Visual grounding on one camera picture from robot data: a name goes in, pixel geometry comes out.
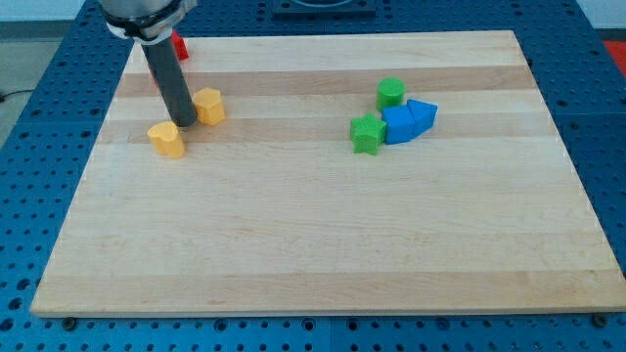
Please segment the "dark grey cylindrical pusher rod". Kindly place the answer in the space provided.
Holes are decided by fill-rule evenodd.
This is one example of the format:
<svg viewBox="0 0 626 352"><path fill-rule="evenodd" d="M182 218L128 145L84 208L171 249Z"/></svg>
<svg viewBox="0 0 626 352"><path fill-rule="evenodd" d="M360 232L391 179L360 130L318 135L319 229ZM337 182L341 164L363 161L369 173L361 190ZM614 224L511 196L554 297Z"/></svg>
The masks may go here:
<svg viewBox="0 0 626 352"><path fill-rule="evenodd" d="M142 51L171 121L180 128L194 125L198 119L197 112L171 38L143 45Z"/></svg>

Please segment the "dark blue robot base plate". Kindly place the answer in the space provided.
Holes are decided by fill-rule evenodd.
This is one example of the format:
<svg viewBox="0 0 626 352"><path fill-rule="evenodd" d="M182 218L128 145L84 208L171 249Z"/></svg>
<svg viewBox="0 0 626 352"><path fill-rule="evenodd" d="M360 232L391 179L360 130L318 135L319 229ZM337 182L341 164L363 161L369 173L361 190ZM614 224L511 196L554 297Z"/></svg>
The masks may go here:
<svg viewBox="0 0 626 352"><path fill-rule="evenodd" d="M371 16L376 13L377 0L274 0L274 19L332 17L343 15Z"/></svg>

